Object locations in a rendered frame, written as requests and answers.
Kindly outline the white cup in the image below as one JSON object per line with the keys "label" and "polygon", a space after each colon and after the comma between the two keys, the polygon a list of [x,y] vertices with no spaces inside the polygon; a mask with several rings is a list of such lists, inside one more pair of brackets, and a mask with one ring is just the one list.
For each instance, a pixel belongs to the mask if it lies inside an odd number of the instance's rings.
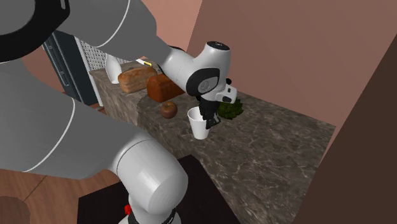
{"label": "white cup", "polygon": [[206,121],[200,114],[199,107],[193,107],[187,112],[193,136],[196,139],[203,140],[208,137],[209,129],[206,129]]}

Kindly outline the green leafy lettuce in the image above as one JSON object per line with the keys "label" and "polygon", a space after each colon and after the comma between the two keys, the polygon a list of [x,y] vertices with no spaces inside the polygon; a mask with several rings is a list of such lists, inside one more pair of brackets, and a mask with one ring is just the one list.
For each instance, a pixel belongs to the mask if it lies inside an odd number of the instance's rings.
{"label": "green leafy lettuce", "polygon": [[222,118],[233,120],[243,113],[243,103],[240,99],[236,99],[233,104],[221,102],[218,108],[218,115]]}

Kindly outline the red-brown apple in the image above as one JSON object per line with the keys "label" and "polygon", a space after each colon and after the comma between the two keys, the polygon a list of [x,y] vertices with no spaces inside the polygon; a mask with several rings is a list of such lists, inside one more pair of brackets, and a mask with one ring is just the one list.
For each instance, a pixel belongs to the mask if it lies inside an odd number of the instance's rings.
{"label": "red-brown apple", "polygon": [[177,113],[178,113],[178,107],[172,101],[164,102],[160,108],[160,114],[166,119],[171,119],[175,117]]}

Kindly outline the dark brown bread loaf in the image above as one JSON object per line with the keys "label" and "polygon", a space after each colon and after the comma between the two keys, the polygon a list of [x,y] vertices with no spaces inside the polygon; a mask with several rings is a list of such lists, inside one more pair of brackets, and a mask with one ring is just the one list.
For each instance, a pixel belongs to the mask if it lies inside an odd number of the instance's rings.
{"label": "dark brown bread loaf", "polygon": [[156,102],[168,101],[185,92],[164,74],[150,77],[146,88],[148,96]]}

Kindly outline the light brown bread loaf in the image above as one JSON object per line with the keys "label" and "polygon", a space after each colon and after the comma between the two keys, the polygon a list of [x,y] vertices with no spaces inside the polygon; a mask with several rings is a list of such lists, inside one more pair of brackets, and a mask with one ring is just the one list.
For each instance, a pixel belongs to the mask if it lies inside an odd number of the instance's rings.
{"label": "light brown bread loaf", "polygon": [[135,67],[119,74],[120,88],[125,93],[134,93],[146,88],[150,77],[156,76],[157,71],[152,67]]}

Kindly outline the dark robot stand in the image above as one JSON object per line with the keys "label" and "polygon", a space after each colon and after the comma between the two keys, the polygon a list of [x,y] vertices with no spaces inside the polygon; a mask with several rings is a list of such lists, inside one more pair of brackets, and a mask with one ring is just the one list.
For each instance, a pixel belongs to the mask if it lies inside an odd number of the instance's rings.
{"label": "dark robot stand", "polygon": [[[201,163],[193,155],[178,161],[188,175],[188,189],[176,209],[182,224],[241,224]],[[82,196],[77,224],[118,224],[126,216],[127,199],[121,182]]]}

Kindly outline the white vase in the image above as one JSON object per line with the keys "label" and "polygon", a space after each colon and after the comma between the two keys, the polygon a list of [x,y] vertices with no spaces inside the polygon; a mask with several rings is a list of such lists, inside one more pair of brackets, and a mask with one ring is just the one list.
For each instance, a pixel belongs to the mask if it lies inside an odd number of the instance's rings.
{"label": "white vase", "polygon": [[112,84],[119,84],[118,76],[122,73],[122,69],[114,56],[106,54],[105,69],[110,82]]}

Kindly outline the white mesh panel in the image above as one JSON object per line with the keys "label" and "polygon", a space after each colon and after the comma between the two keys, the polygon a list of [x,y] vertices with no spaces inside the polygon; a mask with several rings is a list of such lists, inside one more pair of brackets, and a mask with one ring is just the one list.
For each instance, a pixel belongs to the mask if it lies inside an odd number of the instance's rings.
{"label": "white mesh panel", "polygon": [[106,54],[78,38],[75,38],[75,41],[80,51],[81,58],[83,59],[83,63],[87,70],[88,77],[92,84],[99,106],[103,106],[99,91],[93,76],[90,74],[90,71],[105,68]]}

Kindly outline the dark tall cabinet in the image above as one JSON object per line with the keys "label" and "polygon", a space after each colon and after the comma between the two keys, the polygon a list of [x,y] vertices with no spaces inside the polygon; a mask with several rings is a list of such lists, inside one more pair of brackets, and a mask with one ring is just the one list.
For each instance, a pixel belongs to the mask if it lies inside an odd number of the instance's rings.
{"label": "dark tall cabinet", "polygon": [[64,92],[88,106],[98,103],[74,36],[54,31],[43,43]]}

